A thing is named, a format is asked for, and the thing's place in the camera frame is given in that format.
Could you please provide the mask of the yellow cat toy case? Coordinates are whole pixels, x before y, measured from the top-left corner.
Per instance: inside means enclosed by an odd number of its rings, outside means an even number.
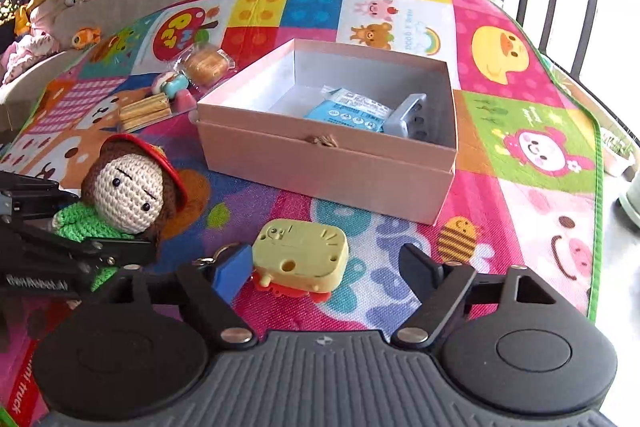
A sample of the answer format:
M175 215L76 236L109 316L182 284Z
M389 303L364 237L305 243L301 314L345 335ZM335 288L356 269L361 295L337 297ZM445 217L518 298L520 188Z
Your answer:
M250 280L258 291L324 303L343 280L349 246L333 225L274 219L258 233L252 254Z

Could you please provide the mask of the white flower pot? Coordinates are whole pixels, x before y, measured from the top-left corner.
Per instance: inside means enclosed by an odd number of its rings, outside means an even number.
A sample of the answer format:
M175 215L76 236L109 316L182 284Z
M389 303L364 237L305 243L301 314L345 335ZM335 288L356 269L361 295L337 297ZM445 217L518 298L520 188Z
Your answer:
M636 163L634 146L626 133L601 128L604 170L610 176L623 176Z

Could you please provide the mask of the pink green pig toy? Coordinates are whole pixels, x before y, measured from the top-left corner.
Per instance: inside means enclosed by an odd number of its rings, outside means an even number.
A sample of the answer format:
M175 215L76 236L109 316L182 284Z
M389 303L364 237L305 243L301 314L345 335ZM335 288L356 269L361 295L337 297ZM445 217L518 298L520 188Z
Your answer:
M151 92L165 95L171 112L181 114L190 112L196 107L196 100L190 86L189 79L180 72L163 72L154 79Z

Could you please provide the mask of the colourful cartoon play mat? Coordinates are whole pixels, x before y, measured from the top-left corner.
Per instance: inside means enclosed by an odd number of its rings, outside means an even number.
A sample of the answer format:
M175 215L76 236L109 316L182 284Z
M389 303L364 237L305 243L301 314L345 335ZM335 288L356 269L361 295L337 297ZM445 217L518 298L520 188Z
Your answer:
M186 0L1 156L1 421L603 426L597 121L488 0Z

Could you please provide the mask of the pink cardboard box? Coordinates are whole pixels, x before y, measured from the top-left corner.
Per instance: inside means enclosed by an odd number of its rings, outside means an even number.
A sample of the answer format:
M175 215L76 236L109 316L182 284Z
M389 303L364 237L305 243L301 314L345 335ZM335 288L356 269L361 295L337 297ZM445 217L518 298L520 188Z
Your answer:
M308 118L323 88L344 88L398 109L424 94L414 138ZM293 39L198 101L198 134L215 172L432 225L458 153L446 63L346 43Z

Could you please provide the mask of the blue white mask packet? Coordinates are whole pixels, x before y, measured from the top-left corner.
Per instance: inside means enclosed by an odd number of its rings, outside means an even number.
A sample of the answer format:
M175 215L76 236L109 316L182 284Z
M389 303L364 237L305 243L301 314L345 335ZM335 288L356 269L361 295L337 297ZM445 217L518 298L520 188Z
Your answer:
M384 122L393 113L386 105L345 88L324 86L321 94L323 101L305 115L306 119L381 132Z

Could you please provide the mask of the orange fish plush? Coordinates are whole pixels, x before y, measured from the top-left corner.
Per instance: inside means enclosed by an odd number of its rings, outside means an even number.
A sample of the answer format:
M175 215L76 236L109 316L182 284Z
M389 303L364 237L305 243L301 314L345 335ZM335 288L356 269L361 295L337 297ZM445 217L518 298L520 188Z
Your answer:
M101 41L102 31L96 27L84 27L76 31L72 38L72 48L78 51L88 49Z

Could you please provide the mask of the crochet doll red hat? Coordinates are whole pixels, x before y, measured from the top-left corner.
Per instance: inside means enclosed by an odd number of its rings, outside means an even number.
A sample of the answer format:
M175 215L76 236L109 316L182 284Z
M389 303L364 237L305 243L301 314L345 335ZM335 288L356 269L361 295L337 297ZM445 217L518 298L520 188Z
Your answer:
M128 133L113 134L81 183L80 199L55 213L55 234L85 239L141 239L160 249L167 222L188 194L164 151Z

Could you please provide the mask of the bread bun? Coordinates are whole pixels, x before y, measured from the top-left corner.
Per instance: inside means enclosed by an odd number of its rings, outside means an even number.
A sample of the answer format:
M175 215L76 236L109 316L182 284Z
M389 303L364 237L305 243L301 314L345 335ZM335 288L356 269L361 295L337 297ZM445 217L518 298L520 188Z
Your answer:
M175 70L195 88L209 90L235 70L235 61L218 46L196 42L177 57Z

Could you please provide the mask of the grey white plastic box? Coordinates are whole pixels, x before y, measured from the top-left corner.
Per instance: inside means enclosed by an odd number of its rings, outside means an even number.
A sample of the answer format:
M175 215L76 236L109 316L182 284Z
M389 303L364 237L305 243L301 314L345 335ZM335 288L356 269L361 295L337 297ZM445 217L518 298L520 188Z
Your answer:
M427 138L427 95L413 93L388 116L383 124L385 134L397 138L425 141Z

